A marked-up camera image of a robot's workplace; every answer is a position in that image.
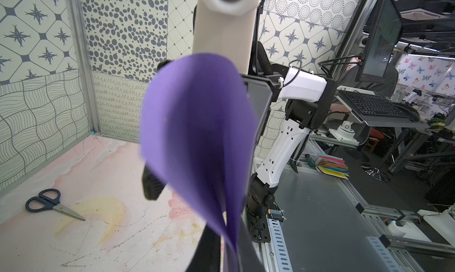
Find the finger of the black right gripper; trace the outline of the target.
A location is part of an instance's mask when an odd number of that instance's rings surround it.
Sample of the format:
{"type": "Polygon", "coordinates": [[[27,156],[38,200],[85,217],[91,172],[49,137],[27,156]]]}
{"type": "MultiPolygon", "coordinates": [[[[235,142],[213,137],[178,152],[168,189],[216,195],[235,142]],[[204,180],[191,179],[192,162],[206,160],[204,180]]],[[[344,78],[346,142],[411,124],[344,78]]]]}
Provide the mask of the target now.
{"type": "Polygon", "coordinates": [[[160,181],[145,165],[142,174],[143,193],[147,200],[157,200],[163,192],[166,184],[160,181]]]}

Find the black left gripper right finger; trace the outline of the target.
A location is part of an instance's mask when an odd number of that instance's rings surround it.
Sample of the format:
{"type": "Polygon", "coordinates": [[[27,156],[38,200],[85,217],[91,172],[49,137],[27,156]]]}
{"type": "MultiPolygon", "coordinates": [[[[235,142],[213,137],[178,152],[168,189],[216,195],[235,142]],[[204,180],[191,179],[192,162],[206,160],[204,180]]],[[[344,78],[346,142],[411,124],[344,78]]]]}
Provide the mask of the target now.
{"type": "Polygon", "coordinates": [[[238,237],[238,258],[241,272],[265,272],[250,239],[250,234],[243,222],[240,224],[238,237]]]}

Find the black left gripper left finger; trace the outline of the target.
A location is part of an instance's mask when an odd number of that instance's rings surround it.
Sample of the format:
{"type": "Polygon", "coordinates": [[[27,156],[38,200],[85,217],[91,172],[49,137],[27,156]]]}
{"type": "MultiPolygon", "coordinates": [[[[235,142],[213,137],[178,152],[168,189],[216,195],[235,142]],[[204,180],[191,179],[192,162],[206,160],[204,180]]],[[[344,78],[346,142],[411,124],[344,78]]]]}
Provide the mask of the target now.
{"type": "Polygon", "coordinates": [[[220,272],[221,238],[205,226],[186,272],[220,272]]]}

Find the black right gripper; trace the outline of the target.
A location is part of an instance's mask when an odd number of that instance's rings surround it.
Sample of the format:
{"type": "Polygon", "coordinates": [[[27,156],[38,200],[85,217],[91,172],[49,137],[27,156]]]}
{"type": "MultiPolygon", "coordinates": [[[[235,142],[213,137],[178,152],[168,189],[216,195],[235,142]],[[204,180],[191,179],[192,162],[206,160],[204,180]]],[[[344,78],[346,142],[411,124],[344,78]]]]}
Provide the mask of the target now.
{"type": "Polygon", "coordinates": [[[242,75],[246,91],[246,105],[242,108],[242,153],[252,155],[265,126],[265,118],[272,102],[276,102],[280,90],[279,78],[285,78],[288,66],[271,65],[273,74],[260,77],[242,75]]]}

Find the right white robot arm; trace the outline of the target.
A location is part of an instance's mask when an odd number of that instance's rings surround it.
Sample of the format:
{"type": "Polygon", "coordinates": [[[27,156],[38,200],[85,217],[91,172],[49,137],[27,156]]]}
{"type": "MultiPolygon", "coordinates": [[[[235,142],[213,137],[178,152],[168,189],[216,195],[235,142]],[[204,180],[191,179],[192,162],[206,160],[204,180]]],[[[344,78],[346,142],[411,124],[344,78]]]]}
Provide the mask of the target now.
{"type": "Polygon", "coordinates": [[[246,211],[252,240],[269,242],[284,167],[326,119],[336,87],[299,59],[271,64],[260,42],[247,75],[214,53],[163,62],[141,112],[145,197],[172,186],[229,246],[246,211]]]}

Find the black keyboard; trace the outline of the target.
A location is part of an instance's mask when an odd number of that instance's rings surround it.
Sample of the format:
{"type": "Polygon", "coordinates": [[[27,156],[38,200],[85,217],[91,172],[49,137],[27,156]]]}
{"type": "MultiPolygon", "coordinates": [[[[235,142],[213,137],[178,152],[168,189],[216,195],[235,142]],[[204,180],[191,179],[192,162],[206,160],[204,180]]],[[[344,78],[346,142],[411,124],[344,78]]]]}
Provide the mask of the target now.
{"type": "Polygon", "coordinates": [[[420,121],[419,113],[405,104],[395,103],[380,95],[339,90],[341,100],[356,117],[366,122],[414,123],[420,121]]]}

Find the stack of coloured papers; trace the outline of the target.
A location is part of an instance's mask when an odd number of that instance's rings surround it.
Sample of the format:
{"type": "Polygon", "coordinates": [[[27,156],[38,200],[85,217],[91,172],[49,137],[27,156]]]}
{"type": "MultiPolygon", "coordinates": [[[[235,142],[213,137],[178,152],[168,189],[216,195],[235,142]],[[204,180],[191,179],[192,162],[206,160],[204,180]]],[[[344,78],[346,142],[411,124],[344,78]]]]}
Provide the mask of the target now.
{"type": "Polygon", "coordinates": [[[315,165],[316,170],[320,173],[344,180],[349,179],[348,166],[342,159],[319,156],[316,158],[315,165]]]}

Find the black computer monitor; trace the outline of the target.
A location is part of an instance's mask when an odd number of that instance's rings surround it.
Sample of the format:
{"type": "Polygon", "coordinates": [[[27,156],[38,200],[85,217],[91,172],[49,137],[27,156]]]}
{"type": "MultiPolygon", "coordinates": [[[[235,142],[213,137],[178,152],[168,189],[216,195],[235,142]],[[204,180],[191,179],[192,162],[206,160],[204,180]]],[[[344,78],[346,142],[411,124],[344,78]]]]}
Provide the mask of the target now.
{"type": "Polygon", "coordinates": [[[383,80],[393,49],[402,33],[402,17],[395,1],[378,0],[355,79],[357,82],[379,83],[383,80]]]}

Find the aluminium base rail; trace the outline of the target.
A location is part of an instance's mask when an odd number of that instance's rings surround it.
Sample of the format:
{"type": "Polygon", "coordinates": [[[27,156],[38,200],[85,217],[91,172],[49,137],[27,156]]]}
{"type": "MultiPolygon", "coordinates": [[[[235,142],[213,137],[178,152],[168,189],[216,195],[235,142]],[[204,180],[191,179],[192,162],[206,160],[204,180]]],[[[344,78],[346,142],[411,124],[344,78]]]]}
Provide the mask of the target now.
{"type": "Polygon", "coordinates": [[[302,164],[285,167],[276,202],[283,210],[285,243],[295,272],[385,272],[370,239],[387,233],[380,217],[359,213],[359,203],[416,212],[427,206],[425,185],[408,175],[383,183],[347,159],[348,181],[302,164]]]}

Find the green handled screwdriver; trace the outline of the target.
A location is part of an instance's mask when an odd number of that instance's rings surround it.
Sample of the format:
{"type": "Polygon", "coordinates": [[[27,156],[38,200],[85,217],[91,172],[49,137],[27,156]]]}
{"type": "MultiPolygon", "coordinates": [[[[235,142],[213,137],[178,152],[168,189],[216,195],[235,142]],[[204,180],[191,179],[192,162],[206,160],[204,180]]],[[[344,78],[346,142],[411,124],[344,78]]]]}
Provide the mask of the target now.
{"type": "Polygon", "coordinates": [[[312,159],[312,157],[309,154],[305,154],[305,159],[306,159],[306,162],[308,163],[308,165],[311,168],[315,168],[316,167],[315,161],[312,159]]]}

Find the black handled scissors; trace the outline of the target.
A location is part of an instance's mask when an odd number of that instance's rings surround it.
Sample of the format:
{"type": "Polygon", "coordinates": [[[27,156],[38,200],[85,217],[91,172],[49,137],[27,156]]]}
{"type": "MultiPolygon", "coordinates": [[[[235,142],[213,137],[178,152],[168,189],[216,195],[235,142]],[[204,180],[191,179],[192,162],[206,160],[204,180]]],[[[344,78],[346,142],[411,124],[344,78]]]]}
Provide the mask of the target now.
{"type": "Polygon", "coordinates": [[[86,218],[64,206],[60,202],[61,192],[58,189],[45,189],[38,196],[31,197],[26,201],[25,209],[30,213],[39,213],[48,210],[56,210],[66,216],[73,217],[80,221],[86,221],[86,218]]]}

